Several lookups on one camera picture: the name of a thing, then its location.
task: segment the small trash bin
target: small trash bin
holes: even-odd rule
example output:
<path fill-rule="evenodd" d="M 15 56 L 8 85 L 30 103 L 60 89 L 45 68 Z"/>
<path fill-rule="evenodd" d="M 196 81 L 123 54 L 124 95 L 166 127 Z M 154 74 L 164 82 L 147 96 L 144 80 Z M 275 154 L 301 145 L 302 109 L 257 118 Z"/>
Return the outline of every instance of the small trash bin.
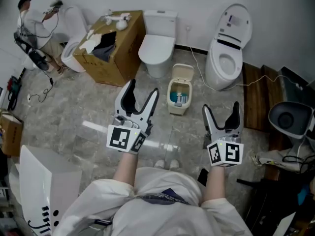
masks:
<path fill-rule="evenodd" d="M 191 65 L 175 64 L 172 80 L 167 89 L 167 105 L 171 114 L 183 115 L 191 104 L 194 68 Z"/>

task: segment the cap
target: cap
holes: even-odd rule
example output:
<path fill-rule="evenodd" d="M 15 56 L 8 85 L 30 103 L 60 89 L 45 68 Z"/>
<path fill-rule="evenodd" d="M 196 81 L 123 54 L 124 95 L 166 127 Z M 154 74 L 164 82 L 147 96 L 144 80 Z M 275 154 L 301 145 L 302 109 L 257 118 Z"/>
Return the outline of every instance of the cap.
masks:
<path fill-rule="evenodd" d="M 19 10 L 22 8 L 23 4 L 24 4 L 26 1 L 31 1 L 31 0 L 20 0 L 20 1 L 19 1 L 19 3 L 18 3 L 18 8 L 19 8 Z"/>

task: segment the white sleeve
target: white sleeve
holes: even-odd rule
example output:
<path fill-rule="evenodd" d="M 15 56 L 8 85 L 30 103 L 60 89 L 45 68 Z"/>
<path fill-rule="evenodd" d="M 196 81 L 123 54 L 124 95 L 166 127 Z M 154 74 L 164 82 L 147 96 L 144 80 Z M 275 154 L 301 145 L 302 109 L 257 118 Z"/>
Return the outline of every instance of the white sleeve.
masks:
<path fill-rule="evenodd" d="M 27 19 L 37 23 L 42 23 L 45 17 L 45 13 L 40 13 L 37 10 L 29 10 L 27 12 Z"/>
<path fill-rule="evenodd" d="M 112 179 L 92 182 L 65 212 L 54 236 L 73 235 L 89 219 L 109 219 L 134 197 L 133 187 Z"/>
<path fill-rule="evenodd" d="M 226 199 L 205 201 L 201 208 L 214 216 L 223 235 L 252 236 L 240 214 Z"/>

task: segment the white shirt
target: white shirt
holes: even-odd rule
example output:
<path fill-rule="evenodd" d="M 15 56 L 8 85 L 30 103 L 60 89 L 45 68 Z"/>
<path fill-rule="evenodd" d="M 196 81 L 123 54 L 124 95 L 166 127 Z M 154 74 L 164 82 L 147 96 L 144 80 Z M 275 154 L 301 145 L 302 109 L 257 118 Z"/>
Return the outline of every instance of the white shirt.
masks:
<path fill-rule="evenodd" d="M 190 205 L 157 205 L 137 195 L 172 188 Z M 113 218 L 104 234 L 111 236 L 251 236 L 241 216 L 226 199 L 203 202 L 191 177 L 156 168 L 137 169 L 134 187 L 111 179 L 92 182 L 63 215 L 53 236 L 94 235 L 84 230 L 95 219 Z"/>
<path fill-rule="evenodd" d="M 43 20 L 45 13 L 37 10 L 24 10 L 18 17 L 18 26 L 23 25 L 29 33 L 40 36 L 37 37 L 37 48 L 42 48 L 52 34 L 44 27 Z"/>

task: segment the cardboard box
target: cardboard box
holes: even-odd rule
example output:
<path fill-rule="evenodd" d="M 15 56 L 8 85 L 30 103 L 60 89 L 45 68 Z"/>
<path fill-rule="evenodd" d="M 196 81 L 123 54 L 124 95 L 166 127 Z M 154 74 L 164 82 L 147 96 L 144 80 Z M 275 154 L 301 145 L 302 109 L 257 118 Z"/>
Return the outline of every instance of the cardboard box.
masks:
<path fill-rule="evenodd" d="M 6 112 L 0 117 L 2 133 L 1 150 L 5 155 L 20 156 L 23 122 L 13 114 Z"/>
<path fill-rule="evenodd" d="M 129 80 L 134 79 L 141 60 L 138 56 L 139 48 L 146 35 L 143 13 L 138 11 L 116 11 L 113 15 L 128 12 L 131 19 L 128 27 L 123 31 L 116 29 L 116 22 L 106 25 L 100 17 L 91 27 L 94 33 L 102 35 L 116 31 L 116 48 L 110 56 L 109 62 L 95 57 L 92 53 L 87 54 L 85 49 L 79 47 L 86 41 L 86 36 L 80 42 L 73 56 L 85 68 L 86 72 L 98 83 L 110 84 L 123 87 Z"/>

